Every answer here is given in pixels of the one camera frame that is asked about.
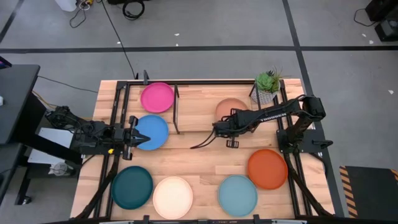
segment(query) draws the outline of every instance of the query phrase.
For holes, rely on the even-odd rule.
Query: orange plate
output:
[[[273,190],[282,186],[286,181],[287,165],[275,151],[261,149],[249,158],[248,174],[256,186]]]
[[[223,116],[231,115],[232,108],[247,110],[248,106],[236,98],[222,100],[216,107],[216,121],[220,121]]]

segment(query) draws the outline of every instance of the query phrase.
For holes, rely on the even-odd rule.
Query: succulent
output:
[[[276,69],[263,72],[257,76],[256,82],[259,90],[275,93],[279,90],[280,72]]]

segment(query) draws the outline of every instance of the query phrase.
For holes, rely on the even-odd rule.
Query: pink plate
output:
[[[153,83],[141,94],[141,105],[151,113],[161,113],[173,105],[174,91],[166,83]]]

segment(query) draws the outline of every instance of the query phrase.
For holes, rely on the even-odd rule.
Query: plant pot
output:
[[[274,97],[276,95],[278,95],[279,91],[276,91],[274,93],[269,93],[267,91],[264,90],[259,90],[259,99],[260,99],[260,104],[267,104],[272,102],[272,100],[274,99]],[[256,87],[254,87],[251,95],[250,95],[251,99],[257,103],[257,93],[256,93]]]

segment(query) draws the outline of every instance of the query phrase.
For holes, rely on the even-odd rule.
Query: blue plate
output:
[[[162,146],[169,136],[167,122],[157,115],[146,115],[138,120],[136,129],[140,134],[150,137],[150,140],[138,145],[139,149],[155,150]]]
[[[218,187],[218,201],[223,210],[235,217],[249,215],[257,205],[257,190],[243,175],[231,175]]]
[[[112,198],[123,209],[136,209],[149,199],[154,183],[149,172],[140,166],[122,170],[113,180]]]

